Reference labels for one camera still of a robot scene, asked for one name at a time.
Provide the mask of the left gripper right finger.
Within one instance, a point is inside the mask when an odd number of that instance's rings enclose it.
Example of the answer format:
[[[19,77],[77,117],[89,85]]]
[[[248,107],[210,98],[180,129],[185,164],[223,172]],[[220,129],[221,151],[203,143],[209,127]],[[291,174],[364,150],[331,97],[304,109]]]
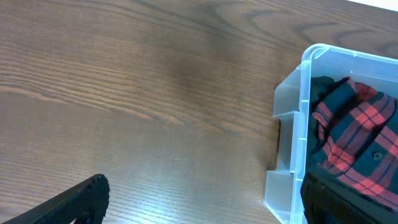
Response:
[[[376,205],[313,173],[306,173],[300,190],[309,224],[395,224],[397,212]]]

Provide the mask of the red plaid flannel shirt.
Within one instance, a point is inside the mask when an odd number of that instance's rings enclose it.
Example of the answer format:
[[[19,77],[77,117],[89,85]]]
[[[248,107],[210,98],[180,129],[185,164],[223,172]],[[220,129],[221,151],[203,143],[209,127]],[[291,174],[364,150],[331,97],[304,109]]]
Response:
[[[346,77],[311,79],[306,170],[397,210],[397,99]]]

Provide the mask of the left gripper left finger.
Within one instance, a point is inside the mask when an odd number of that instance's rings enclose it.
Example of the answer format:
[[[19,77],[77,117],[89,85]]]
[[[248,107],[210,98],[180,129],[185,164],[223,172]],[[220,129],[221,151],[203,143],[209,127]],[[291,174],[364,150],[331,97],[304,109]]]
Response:
[[[109,206],[109,182],[95,174],[5,224],[102,224]]]

